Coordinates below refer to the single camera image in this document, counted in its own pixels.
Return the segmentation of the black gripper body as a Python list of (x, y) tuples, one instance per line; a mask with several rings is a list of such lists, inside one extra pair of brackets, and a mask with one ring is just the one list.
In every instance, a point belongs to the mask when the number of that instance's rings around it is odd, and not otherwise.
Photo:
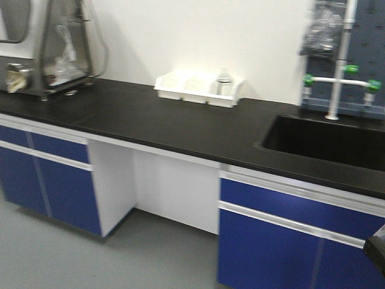
[(384, 276), (384, 226), (365, 240), (363, 252)]

